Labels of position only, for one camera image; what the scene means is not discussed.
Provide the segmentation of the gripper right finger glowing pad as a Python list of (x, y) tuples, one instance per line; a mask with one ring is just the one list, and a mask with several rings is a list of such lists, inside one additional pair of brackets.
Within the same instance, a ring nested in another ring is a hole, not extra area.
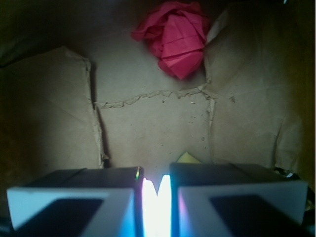
[(308, 185), (255, 164), (169, 167), (173, 237), (306, 237)]

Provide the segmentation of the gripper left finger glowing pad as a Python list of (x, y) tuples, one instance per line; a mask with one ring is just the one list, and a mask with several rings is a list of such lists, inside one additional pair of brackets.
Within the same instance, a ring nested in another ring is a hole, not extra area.
[(149, 237), (140, 166), (51, 172), (6, 192), (14, 237)]

